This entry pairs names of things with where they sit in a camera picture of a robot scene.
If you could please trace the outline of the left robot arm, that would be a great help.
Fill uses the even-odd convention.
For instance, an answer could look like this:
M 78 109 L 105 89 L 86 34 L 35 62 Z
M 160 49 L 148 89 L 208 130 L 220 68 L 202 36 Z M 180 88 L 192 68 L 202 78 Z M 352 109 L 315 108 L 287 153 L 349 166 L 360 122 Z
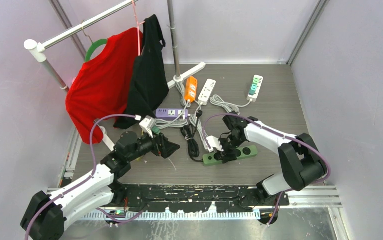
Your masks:
M 39 191 L 32 197 L 20 222 L 25 239 L 59 240 L 73 223 L 93 210 L 122 205 L 126 193 L 118 180 L 131 170 L 132 161 L 148 153 L 167 159 L 180 148 L 161 132 L 142 136 L 124 132 L 89 173 L 59 190 Z

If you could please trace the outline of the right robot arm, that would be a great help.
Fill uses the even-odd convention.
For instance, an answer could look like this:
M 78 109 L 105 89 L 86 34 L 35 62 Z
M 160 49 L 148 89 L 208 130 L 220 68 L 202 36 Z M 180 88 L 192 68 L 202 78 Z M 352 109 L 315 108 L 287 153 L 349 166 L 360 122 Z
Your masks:
M 226 114 L 222 120 L 229 134 L 217 139 L 216 160 L 222 163 L 237 160 L 238 148 L 245 142 L 256 143 L 279 157 L 281 171 L 256 185 L 257 199 L 262 205 L 270 205 L 281 192 L 301 191 L 329 176 L 329 165 L 309 134 L 287 134 L 257 118 L 233 113 Z

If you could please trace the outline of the white power strip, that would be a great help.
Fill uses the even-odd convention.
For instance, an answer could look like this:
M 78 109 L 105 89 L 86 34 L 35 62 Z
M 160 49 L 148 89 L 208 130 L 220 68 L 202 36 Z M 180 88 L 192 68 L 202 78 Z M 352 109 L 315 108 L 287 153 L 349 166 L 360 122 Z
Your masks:
M 208 102 L 210 101 L 212 92 L 216 86 L 216 81 L 213 79 L 207 79 L 203 89 L 200 92 L 200 95 L 198 96 L 197 102 L 201 106 L 206 106 Z
M 249 89 L 248 95 L 247 95 L 247 100 L 250 102 L 255 102 L 259 96 L 259 92 L 262 87 L 264 77 L 260 75 L 254 75 L 252 79 L 252 84 Z

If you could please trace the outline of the teal adapters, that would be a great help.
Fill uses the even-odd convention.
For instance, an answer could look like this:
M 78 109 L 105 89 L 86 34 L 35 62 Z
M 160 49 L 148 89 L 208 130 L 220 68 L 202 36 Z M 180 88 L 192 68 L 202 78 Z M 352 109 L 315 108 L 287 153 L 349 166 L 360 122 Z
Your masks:
M 249 89 L 249 96 L 254 96 L 256 91 L 258 90 L 258 86 L 256 84 L 252 84 L 252 86 Z

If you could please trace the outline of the green power strip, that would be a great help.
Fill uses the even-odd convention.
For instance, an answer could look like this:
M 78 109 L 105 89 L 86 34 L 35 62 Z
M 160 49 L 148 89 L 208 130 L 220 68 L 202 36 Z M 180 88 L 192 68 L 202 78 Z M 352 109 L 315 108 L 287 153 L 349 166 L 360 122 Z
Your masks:
M 225 152 L 212 152 L 203 155 L 204 166 L 215 166 L 220 164 L 226 164 L 228 162 L 236 160 L 244 160 L 256 157 L 258 155 L 258 149 L 255 145 L 238 147 L 232 151 Z

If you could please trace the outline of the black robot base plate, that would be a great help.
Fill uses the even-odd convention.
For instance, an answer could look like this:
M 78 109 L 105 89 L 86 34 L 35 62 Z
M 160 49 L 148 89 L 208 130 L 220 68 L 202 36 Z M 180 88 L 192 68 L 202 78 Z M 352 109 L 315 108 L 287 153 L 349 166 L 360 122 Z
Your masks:
M 289 205 L 286 196 L 263 195 L 251 185 L 170 185 L 124 184 L 107 207 L 150 213 L 206 213 L 214 206 L 217 213 L 246 213 L 258 207 Z

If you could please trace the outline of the orange power strip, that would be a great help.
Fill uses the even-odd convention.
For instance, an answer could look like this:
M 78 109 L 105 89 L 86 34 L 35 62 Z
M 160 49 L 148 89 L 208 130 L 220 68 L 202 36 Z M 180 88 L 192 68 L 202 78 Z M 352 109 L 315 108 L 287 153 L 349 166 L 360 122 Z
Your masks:
M 190 76 L 186 81 L 184 99 L 193 103 L 197 97 L 198 80 L 194 76 Z

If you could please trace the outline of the purple power strip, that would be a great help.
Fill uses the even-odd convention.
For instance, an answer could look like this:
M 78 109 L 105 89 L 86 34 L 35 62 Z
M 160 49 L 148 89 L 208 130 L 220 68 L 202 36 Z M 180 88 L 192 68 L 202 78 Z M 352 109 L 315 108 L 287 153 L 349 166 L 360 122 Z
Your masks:
M 173 121 L 180 116 L 180 119 L 188 118 L 189 111 L 187 109 L 183 110 L 182 108 L 158 108 L 155 111 L 157 119 L 162 119 L 166 121 Z

